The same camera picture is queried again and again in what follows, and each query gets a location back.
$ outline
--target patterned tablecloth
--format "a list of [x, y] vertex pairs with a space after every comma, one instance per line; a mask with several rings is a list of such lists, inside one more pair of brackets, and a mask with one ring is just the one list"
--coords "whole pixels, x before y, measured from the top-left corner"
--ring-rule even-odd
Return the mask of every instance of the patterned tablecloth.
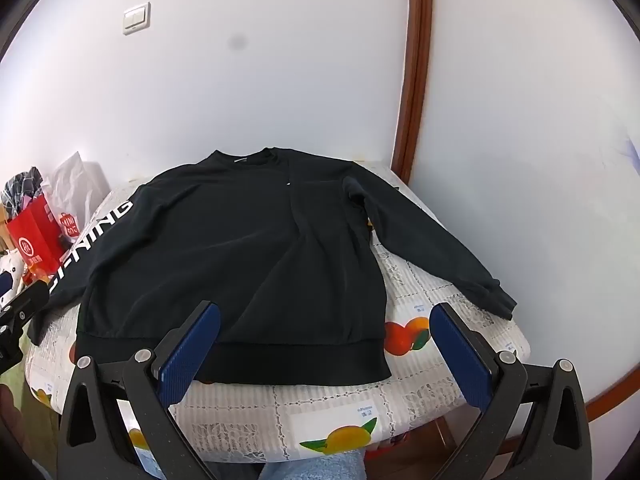
[[[363, 165], [435, 218], [384, 165]], [[112, 191], [89, 227], [143, 182]], [[360, 386], [194, 382], [184, 399], [170, 407], [170, 413], [203, 460], [281, 462], [320, 456], [340, 450], [344, 442], [364, 446], [386, 440], [463, 404], [463, 396], [427, 330], [431, 307], [441, 301], [448, 301], [495, 350], [516, 351], [521, 360], [529, 356], [529, 344], [513, 321], [479, 310], [449, 282], [389, 253], [375, 235], [372, 250], [386, 283], [386, 320], [395, 323], [389, 325], [386, 346], [400, 354], [385, 352], [392, 377]], [[59, 413], [74, 370], [70, 357], [74, 355], [77, 320], [77, 305], [50, 314], [43, 343], [32, 346], [26, 359], [26, 378], [33, 394]], [[409, 342], [407, 333], [411, 334]], [[128, 403], [121, 408], [127, 429], [135, 433], [137, 423]]]

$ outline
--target orange fruit print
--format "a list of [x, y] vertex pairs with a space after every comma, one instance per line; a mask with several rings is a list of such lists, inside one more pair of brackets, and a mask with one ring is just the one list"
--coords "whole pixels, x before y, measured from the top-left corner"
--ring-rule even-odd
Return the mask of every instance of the orange fruit print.
[[423, 348], [431, 338], [427, 317], [414, 317], [406, 326], [387, 321], [385, 332], [385, 350], [397, 356]]

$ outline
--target plaid cloth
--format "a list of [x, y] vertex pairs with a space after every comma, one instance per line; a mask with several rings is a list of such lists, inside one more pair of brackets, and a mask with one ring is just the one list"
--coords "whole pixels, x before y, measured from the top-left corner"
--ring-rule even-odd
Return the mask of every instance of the plaid cloth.
[[42, 193], [40, 184], [42, 176], [35, 166], [6, 181], [0, 195], [9, 220], [13, 220], [22, 211], [23, 197], [29, 196], [33, 199]]

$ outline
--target small white logo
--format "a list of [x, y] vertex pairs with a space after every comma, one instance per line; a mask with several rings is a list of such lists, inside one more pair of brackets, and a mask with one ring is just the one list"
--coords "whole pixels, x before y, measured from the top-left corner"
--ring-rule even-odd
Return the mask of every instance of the small white logo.
[[18, 245], [20, 245], [20, 248], [24, 254], [29, 257], [33, 256], [33, 246], [31, 245], [31, 242], [27, 240], [27, 238], [19, 238]]

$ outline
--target silver screw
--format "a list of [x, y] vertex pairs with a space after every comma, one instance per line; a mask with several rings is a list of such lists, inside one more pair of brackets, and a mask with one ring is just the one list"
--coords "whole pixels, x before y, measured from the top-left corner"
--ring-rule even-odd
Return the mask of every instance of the silver screw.
[[136, 361], [138, 361], [139, 363], [143, 363], [145, 361], [149, 361], [150, 357], [151, 357], [151, 350], [147, 350], [146, 348], [138, 350], [136, 352], [136, 355], [134, 355], [134, 359]]
[[565, 372], [570, 372], [574, 369], [574, 365], [572, 364], [572, 362], [567, 359], [560, 359], [560, 367]]
[[507, 352], [506, 350], [503, 352], [500, 352], [498, 354], [498, 357], [500, 358], [500, 361], [502, 361], [506, 365], [512, 365], [514, 364], [514, 362], [516, 362], [516, 356], [513, 355], [511, 352]]
[[78, 368], [87, 368], [91, 363], [91, 358], [88, 355], [83, 355], [78, 359]]

